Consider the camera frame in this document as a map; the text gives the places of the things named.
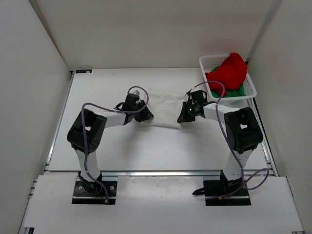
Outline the white t shirt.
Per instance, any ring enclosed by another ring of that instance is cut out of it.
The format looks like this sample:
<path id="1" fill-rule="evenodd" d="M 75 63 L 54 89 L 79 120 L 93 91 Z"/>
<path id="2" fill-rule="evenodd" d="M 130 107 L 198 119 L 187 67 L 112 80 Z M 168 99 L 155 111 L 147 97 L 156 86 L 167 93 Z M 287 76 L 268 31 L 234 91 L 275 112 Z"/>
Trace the white t shirt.
<path id="1" fill-rule="evenodd" d="M 186 101 L 186 94 L 157 89 L 149 89 L 147 93 L 149 96 L 147 107 L 154 115 L 154 118 L 144 121 L 143 124 L 154 127 L 182 129 L 177 119 L 180 116 L 183 102 Z"/>

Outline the red t shirt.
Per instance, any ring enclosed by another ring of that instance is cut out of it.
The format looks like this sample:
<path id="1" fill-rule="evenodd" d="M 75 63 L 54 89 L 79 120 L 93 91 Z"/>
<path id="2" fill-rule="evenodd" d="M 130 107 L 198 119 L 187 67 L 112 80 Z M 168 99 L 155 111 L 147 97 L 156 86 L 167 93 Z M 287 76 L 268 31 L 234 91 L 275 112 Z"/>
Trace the red t shirt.
<path id="1" fill-rule="evenodd" d="M 224 98 L 245 96 L 243 82 L 247 75 L 247 65 L 238 53 L 231 53 L 224 62 L 205 73 L 207 81 L 218 81 L 225 88 Z"/>

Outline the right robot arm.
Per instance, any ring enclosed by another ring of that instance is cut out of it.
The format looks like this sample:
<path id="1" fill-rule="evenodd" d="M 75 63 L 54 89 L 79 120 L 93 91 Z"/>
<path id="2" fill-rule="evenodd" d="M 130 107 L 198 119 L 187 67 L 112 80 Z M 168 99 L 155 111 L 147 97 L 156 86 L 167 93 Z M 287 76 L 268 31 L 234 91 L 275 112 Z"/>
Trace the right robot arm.
<path id="1" fill-rule="evenodd" d="M 217 102 L 208 101 L 207 93 L 198 90 L 187 92 L 182 103 L 178 123 L 195 121 L 200 116 L 217 121 L 230 148 L 230 155 L 221 176 L 225 179 L 219 182 L 219 190 L 225 194 L 232 194 L 236 182 L 242 179 L 241 170 L 245 168 L 249 156 L 263 141 L 263 135 L 254 112 L 250 107 L 232 108 Z"/>

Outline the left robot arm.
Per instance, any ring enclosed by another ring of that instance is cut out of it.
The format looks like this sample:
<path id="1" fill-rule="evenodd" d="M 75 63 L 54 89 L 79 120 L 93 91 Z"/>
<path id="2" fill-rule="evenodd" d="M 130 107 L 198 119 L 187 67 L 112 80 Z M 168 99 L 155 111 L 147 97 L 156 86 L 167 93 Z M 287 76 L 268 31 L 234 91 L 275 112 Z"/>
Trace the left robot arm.
<path id="1" fill-rule="evenodd" d="M 149 95 L 140 98 L 138 91 L 128 93 L 124 102 L 114 109 L 100 107 L 93 103 L 83 104 L 81 111 L 67 134 L 67 141 L 78 156 L 80 172 L 78 174 L 83 187 L 91 195 L 105 193 L 108 189 L 102 181 L 102 174 L 98 167 L 96 150 L 100 145 L 105 129 L 124 126 L 133 119 L 143 122 L 154 118 L 148 109 Z"/>

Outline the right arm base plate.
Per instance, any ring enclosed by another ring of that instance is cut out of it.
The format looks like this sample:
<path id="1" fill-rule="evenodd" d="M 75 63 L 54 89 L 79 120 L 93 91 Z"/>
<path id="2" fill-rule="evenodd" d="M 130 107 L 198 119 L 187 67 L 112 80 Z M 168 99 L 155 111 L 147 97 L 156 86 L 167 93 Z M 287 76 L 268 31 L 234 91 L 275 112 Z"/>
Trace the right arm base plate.
<path id="1" fill-rule="evenodd" d="M 251 199 L 247 189 L 240 184 L 226 187 L 221 180 L 207 179 L 203 180 L 203 187 L 196 189 L 193 196 L 203 195 L 206 206 L 250 206 Z"/>

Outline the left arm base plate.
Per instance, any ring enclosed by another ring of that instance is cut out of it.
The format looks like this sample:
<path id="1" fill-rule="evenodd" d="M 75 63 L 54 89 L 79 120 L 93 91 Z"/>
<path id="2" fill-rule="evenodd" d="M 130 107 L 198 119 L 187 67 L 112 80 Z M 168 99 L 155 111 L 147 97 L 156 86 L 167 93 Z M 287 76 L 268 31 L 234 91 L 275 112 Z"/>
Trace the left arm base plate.
<path id="1" fill-rule="evenodd" d="M 77 177 L 72 195 L 72 204 L 89 205 L 115 205 L 117 196 L 117 178 L 109 178 L 102 182 L 106 187 L 109 198 L 101 185 L 96 185 L 96 189 L 87 188 Z"/>

